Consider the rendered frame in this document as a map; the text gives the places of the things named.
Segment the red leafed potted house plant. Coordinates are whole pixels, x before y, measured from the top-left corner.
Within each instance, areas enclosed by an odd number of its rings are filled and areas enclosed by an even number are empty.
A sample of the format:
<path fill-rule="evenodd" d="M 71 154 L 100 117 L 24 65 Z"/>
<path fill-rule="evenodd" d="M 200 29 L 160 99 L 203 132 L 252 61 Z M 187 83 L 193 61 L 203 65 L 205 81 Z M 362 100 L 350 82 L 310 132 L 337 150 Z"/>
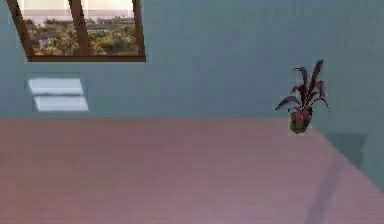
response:
<path fill-rule="evenodd" d="M 312 75 L 308 76 L 308 70 L 305 67 L 294 67 L 293 71 L 298 71 L 302 76 L 302 83 L 292 88 L 290 95 L 282 99 L 275 107 L 280 110 L 283 106 L 289 103 L 295 103 L 287 112 L 290 114 L 289 127 L 295 134 L 305 133 L 313 117 L 313 105 L 321 101 L 329 109 L 326 100 L 325 85 L 323 80 L 318 77 L 323 68 L 324 61 L 316 62 Z"/>

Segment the brown framed window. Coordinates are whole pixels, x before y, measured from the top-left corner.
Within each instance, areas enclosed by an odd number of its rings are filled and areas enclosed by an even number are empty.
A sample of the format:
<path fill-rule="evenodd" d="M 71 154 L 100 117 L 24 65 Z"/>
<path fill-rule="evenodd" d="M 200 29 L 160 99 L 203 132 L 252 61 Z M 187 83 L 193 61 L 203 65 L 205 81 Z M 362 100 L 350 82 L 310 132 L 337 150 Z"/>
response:
<path fill-rule="evenodd" d="M 144 62 L 140 0 L 6 0 L 29 62 Z"/>

